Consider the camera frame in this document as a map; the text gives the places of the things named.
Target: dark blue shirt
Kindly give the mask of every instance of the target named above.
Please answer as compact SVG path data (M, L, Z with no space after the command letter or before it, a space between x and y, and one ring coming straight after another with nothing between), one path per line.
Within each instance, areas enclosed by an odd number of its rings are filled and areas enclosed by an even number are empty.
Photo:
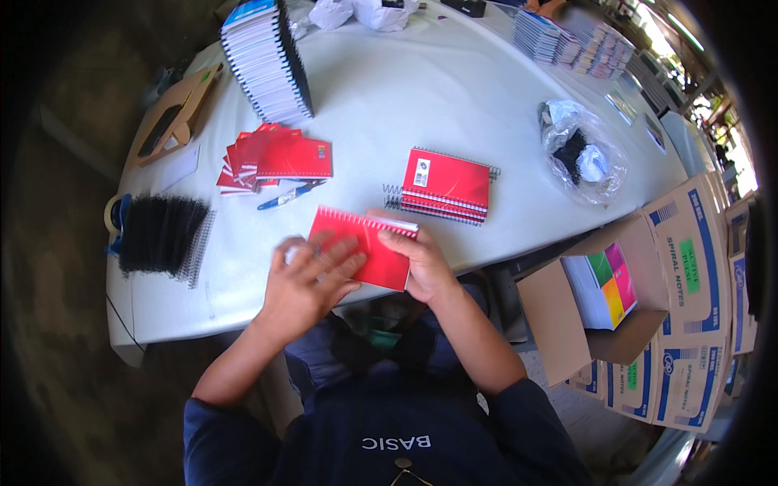
M402 376L373 376L306 402L286 442L244 411L190 399L184 476L201 484L389 484L394 460L435 486L589 484L545 392L522 379L489 402ZM409 474L398 481L421 484Z

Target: tape roll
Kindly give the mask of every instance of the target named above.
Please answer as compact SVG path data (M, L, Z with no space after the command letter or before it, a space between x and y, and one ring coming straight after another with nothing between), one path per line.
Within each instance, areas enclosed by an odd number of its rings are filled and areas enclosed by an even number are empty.
M116 205L118 209L118 205L120 204L122 197L123 195L117 194L109 199L108 204L105 205L105 211L103 212L103 223L105 223L105 229L107 229L110 234L115 236L121 235L121 229L116 227L110 215L114 210L114 205Z

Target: necklace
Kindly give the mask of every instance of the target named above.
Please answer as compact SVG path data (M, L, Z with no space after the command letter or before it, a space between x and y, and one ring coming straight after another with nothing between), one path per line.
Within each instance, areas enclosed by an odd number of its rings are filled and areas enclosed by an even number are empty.
M406 459L404 457L398 457L397 459L394 460L394 465L400 468L400 472L398 473L397 476L394 477L394 481L392 481L389 486L394 486L395 484L397 484L397 481L400 479L400 476L406 473L410 474L411 476L421 481L421 483L424 484L424 486L433 486L432 483L424 481L422 478L416 476L415 474L413 474L411 471L408 470L408 468L413 465L410 459Z

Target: stack of red notebooks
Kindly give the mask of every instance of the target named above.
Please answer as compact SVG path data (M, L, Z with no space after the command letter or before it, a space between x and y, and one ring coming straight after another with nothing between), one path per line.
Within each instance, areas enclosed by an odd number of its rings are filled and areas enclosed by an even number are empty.
M378 232L382 229L388 229L415 240L419 225L376 216L355 215L319 206L314 224L310 227L310 234L313 235L325 229L335 232L335 235L322 246L322 251L326 251L329 246L346 236L355 236L359 246L354 252L367 255L367 262L354 274L353 280L391 288L399 292L405 290L405 285L408 283L410 261L408 257L386 248L378 240Z
M412 149L396 208L480 226L489 211L494 170L476 162Z
M277 186L281 179L332 177L329 142L305 138L301 130L279 124L241 132L226 151L216 181L222 195L255 194L262 187Z

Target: masking tape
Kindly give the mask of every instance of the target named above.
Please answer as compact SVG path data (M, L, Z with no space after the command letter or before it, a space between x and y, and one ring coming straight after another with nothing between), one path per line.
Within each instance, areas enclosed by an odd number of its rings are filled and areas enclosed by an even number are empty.
M122 195L117 194L108 200L108 204L105 205L105 211L103 212L103 222L105 223L105 229L112 235L121 235L121 229L114 226L114 223L110 220L111 209L114 204L118 204L121 201Z

